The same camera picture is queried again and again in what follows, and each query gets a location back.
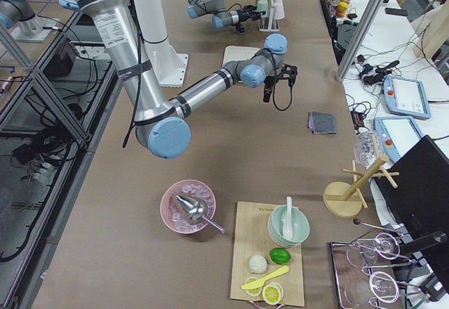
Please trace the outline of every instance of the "cutting board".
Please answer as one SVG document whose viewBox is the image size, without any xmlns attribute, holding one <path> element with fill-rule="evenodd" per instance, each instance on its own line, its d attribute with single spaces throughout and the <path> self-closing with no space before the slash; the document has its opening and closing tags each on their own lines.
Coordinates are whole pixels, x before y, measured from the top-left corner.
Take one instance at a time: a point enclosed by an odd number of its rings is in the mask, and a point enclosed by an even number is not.
<svg viewBox="0 0 449 309">
<path fill-rule="evenodd" d="M 279 268 L 269 257 L 269 251 L 278 247 L 268 234 L 268 217 L 278 205 L 238 202 L 236 215 L 236 232 L 234 239 L 234 256 L 232 259 L 231 298 L 245 301 L 263 301 L 262 294 L 251 297 L 241 289 L 250 276 L 262 277 Z M 304 282 L 302 279 L 301 246 L 289 248 L 292 256 L 290 272 L 272 279 L 284 289 L 281 303 L 297 307 L 304 306 Z M 268 261 L 268 269 L 263 274 L 250 272 L 249 259 L 253 254 L 262 254 Z"/>
</svg>

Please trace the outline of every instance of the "black monitor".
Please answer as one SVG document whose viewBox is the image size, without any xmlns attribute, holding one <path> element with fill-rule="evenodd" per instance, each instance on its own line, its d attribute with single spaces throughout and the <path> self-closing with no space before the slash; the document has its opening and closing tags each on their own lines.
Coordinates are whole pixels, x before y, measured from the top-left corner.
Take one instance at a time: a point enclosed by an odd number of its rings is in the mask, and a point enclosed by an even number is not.
<svg viewBox="0 0 449 309">
<path fill-rule="evenodd" d="M 393 188 L 376 178 L 394 218 L 413 239 L 437 230 L 449 235 L 449 159 L 435 142 L 423 137 L 390 170 L 398 171 Z M 449 292 L 449 242 L 422 251 L 435 276 Z"/>
</svg>

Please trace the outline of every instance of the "knife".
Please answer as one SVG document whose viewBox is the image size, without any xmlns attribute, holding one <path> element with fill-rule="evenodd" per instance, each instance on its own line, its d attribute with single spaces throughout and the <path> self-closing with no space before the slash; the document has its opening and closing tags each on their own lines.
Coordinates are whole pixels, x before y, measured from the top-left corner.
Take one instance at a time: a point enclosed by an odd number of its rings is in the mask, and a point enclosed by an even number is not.
<svg viewBox="0 0 449 309">
<path fill-rule="evenodd" d="M 290 271 L 290 267 L 288 267 L 287 265 L 283 265 L 282 267 L 276 269 L 274 272 L 271 272 L 271 273 L 265 275 L 264 277 L 261 277 L 258 280 L 244 284 L 243 286 L 241 286 L 241 288 L 243 290 L 251 290 L 251 289 L 259 288 L 264 285 L 265 281 L 270 280 L 274 277 L 286 274 L 289 271 Z"/>
</svg>

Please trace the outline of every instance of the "brown tabletop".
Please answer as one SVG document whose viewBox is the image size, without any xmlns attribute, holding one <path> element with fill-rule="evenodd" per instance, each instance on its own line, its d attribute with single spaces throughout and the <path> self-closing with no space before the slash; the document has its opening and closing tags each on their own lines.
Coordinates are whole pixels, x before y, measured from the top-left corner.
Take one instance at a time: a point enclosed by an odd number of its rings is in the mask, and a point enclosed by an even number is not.
<svg viewBox="0 0 449 309">
<path fill-rule="evenodd" d="M 350 241 L 366 229 L 332 215 L 322 192 L 333 181 L 351 182 L 341 170 L 354 157 L 354 129 L 344 89 L 333 77 L 337 64 L 319 0 L 283 2 L 286 62 L 300 70 L 292 107 L 279 112 L 263 103 L 263 88 L 230 88 L 188 118 L 189 149 L 164 160 L 134 138 L 121 148 L 132 112 L 122 92 L 33 308 L 250 308 L 229 298 L 236 203 L 281 204 L 287 195 L 311 226 L 302 245 L 305 307 L 336 308 L 327 243 Z M 214 30 L 210 16 L 190 20 L 187 0 L 163 4 L 170 42 L 190 54 L 185 87 L 220 67 L 225 46 L 261 46 L 267 36 L 255 22 L 237 34 Z M 278 85 L 276 97 L 287 103 L 286 84 Z M 338 133 L 310 133 L 312 110 L 333 113 Z M 164 225 L 161 196 L 190 178 L 214 191 L 214 219 L 225 235 L 210 226 L 180 235 Z M 374 206 L 361 217 L 374 221 Z"/>
</svg>

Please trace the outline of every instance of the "table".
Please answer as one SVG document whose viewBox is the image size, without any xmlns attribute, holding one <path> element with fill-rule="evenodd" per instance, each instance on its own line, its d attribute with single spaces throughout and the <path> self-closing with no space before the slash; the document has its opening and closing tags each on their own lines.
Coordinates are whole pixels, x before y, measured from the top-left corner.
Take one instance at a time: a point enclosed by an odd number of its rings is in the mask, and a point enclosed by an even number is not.
<svg viewBox="0 0 449 309">
<path fill-rule="evenodd" d="M 357 20 L 363 15 L 364 9 L 367 6 L 369 0 L 351 0 L 350 11 L 357 12 Z M 411 41 L 417 41 L 415 31 L 408 22 L 406 17 L 399 17 L 393 15 L 387 15 L 384 12 L 384 7 L 400 8 L 396 0 L 389 0 L 389 3 L 382 4 L 379 8 L 369 32 L 362 43 L 362 47 L 358 54 L 367 55 L 367 62 L 371 65 L 386 65 L 394 60 L 400 60 L 398 66 L 400 70 L 400 76 L 409 79 L 419 79 L 423 82 L 427 99 L 428 100 L 448 100 L 449 88 L 446 85 L 443 77 L 438 71 L 425 59 L 420 59 L 413 53 L 414 44 Z M 376 107 L 369 112 L 367 120 L 372 121 L 375 117 L 393 116 L 389 114 L 386 109 L 384 99 L 381 97 L 379 100 L 377 96 L 369 93 L 369 91 L 375 91 L 374 94 L 380 92 L 380 86 L 377 88 L 364 87 L 361 80 L 358 79 L 359 71 L 355 67 L 351 67 L 343 81 L 345 91 L 356 102 L 368 101 Z M 352 104 L 352 98 L 348 96 L 348 104 Z M 431 119 L 419 120 L 416 122 L 419 128 L 424 134 L 430 135 L 432 138 L 438 138 L 449 134 L 449 104 L 431 104 Z M 436 141 L 436 144 L 441 148 L 446 156 L 449 156 L 449 138 Z M 379 191 L 374 181 L 370 184 L 373 197 L 376 203 L 377 214 L 380 218 L 380 222 L 383 225 L 387 223 L 396 224 L 394 219 L 390 216 L 387 206 L 385 204 L 384 197 Z M 426 277 L 420 277 L 413 280 L 412 283 L 420 284 Z M 414 304 L 416 304 L 421 296 L 411 296 L 410 298 Z M 425 303 L 421 308 L 447 308 L 449 305 L 449 296 L 446 294 L 439 302 Z"/>
<path fill-rule="evenodd" d="M 225 0 L 232 4 L 236 0 Z M 238 0 L 242 5 L 254 0 Z M 121 149 L 132 106 L 119 97 L 33 308 L 249 308 L 229 298 L 236 203 L 280 204 L 293 197 L 309 218 L 302 246 L 306 308 L 337 305 L 327 243 L 351 241 L 366 231 L 332 215 L 322 192 L 353 158 L 354 129 L 319 0 L 283 0 L 281 33 L 286 62 L 299 66 L 292 107 L 277 112 L 262 103 L 262 88 L 235 86 L 187 120 L 192 143 L 181 156 L 152 156 L 131 137 Z M 214 30 L 210 17 L 190 20 L 186 0 L 163 0 L 170 42 L 189 54 L 185 87 L 220 67 L 225 46 L 261 47 L 267 34 L 256 22 L 247 33 Z M 165 89 L 167 96 L 177 89 Z M 279 105 L 288 89 L 278 85 Z M 333 113 L 337 135 L 307 130 L 311 110 Z M 214 219 L 195 235 L 171 232 L 159 215 L 163 193 L 193 178 L 212 188 Z M 374 207 L 362 219 L 376 222 Z"/>
</svg>

